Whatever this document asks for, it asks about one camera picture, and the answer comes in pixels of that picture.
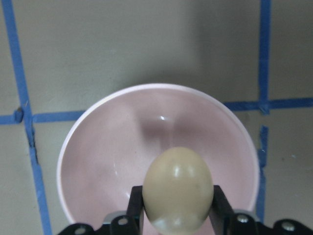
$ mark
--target beige egg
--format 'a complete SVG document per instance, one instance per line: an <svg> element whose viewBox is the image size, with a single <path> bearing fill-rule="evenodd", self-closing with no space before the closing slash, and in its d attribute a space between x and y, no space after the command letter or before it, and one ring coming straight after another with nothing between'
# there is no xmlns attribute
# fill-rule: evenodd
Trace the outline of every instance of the beige egg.
<svg viewBox="0 0 313 235"><path fill-rule="evenodd" d="M213 199L211 173L196 152L166 150L150 165L143 200L151 224L163 235L191 235L208 216Z"/></svg>

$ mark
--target pink bowl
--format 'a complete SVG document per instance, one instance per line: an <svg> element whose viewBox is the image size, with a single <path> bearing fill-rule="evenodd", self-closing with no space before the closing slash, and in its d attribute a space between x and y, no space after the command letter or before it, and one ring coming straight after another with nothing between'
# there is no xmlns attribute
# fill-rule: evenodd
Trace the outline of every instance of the pink bowl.
<svg viewBox="0 0 313 235"><path fill-rule="evenodd" d="M108 213L126 210L132 186L142 185L154 158L174 146L204 158L213 183L222 187L233 208L253 210L257 155L237 117L200 91L146 84L92 105L67 135L57 185L69 222L97 229ZM143 234L157 234L147 218ZM209 219L196 234L214 234Z"/></svg>

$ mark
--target blue tape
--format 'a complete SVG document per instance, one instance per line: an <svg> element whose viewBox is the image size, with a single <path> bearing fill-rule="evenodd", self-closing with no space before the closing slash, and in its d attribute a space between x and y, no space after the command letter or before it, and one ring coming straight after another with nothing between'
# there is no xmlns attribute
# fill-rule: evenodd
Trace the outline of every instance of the blue tape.
<svg viewBox="0 0 313 235"><path fill-rule="evenodd" d="M20 43L15 23L13 5L11 0L2 0L2 8L5 19L5 25L9 40L9 46L11 51L11 58L13 64L13 70L15 74L15 80L17 84L21 110L24 114L24 126L29 143L29 152L31 158L31 165L34 177L34 183L36 188L37 201L40 211L40 217L42 222L42 228L45 235L51 235L51 225L48 214L48 207L45 197L45 187L42 179L42 173L37 161L34 129L32 122L32 112L29 103L29 96L27 91L26 79L22 63L22 54L20 50ZM21 115L14 113L14 121L21 120Z"/></svg>
<svg viewBox="0 0 313 235"><path fill-rule="evenodd" d="M270 37L270 0L261 0L259 45L259 106L264 115L269 114L268 64Z"/></svg>
<svg viewBox="0 0 313 235"><path fill-rule="evenodd" d="M0 125L18 124L23 120L24 112L18 108L12 115L0 116Z"/></svg>
<svg viewBox="0 0 313 235"><path fill-rule="evenodd" d="M43 174L41 171L41 167L38 164L36 149L34 147L29 148L29 155L30 155L31 166L33 170L33 177L35 180L35 189L36 189L37 201L39 204L39 212L41 216L43 231L45 235L52 235L49 212L48 212L48 207L46 204Z"/></svg>
<svg viewBox="0 0 313 235"><path fill-rule="evenodd" d="M313 107L313 98L277 99L269 103L271 109Z"/></svg>
<svg viewBox="0 0 313 235"><path fill-rule="evenodd" d="M14 115L0 116L0 125L11 125L11 124L16 124Z"/></svg>
<svg viewBox="0 0 313 235"><path fill-rule="evenodd" d="M84 111L35 114L33 116L33 122L41 123L41 122L53 122L53 121L75 121L83 113Z"/></svg>
<svg viewBox="0 0 313 235"><path fill-rule="evenodd" d="M224 105L229 108L231 111L248 111L248 110L258 110L258 102L225 102Z"/></svg>
<svg viewBox="0 0 313 235"><path fill-rule="evenodd" d="M268 127L261 126L260 130L260 142L261 148L258 150L259 164L260 164L260 187L257 197L256 214L260 221L264 221L265 211L265 193L266 193L266 178L263 168L267 164L267 152L268 152Z"/></svg>

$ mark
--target gray floor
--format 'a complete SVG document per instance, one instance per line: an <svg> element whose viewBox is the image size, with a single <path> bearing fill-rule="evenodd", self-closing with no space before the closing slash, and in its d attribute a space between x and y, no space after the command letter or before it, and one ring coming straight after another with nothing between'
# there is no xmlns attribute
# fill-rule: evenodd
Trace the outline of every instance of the gray floor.
<svg viewBox="0 0 313 235"><path fill-rule="evenodd" d="M258 99L259 1L13 1L33 114L85 110L124 87L177 83L222 102ZM270 99L313 97L313 4L272 1ZM0 21L0 115L19 106ZM265 224L313 228L313 109L236 112L259 147L269 127ZM67 225L56 162L69 122L35 124L53 233ZM0 225L41 234L23 124L0 126Z"/></svg>

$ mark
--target screw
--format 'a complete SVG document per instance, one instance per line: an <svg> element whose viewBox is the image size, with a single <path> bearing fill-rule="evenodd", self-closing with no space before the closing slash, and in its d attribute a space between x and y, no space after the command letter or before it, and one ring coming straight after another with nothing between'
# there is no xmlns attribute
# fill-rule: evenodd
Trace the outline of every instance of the screw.
<svg viewBox="0 0 313 235"><path fill-rule="evenodd" d="M247 223L249 221L248 217L244 214L238 215L237 220L241 223Z"/></svg>
<svg viewBox="0 0 313 235"><path fill-rule="evenodd" d="M74 231L74 234L75 235L83 235L83 234L85 234L85 232L86 232L85 227L81 226L80 228L78 228Z"/></svg>
<svg viewBox="0 0 313 235"><path fill-rule="evenodd" d="M287 222L287 221L285 221L285 222L282 223L282 227L283 227L283 229L286 230L286 231L291 231L291 232L292 232L292 231L295 230L294 224L292 224L292 223L290 223L290 222Z"/></svg>
<svg viewBox="0 0 313 235"><path fill-rule="evenodd" d="M118 225L125 225L128 223L128 219L127 218L121 218L118 220Z"/></svg>

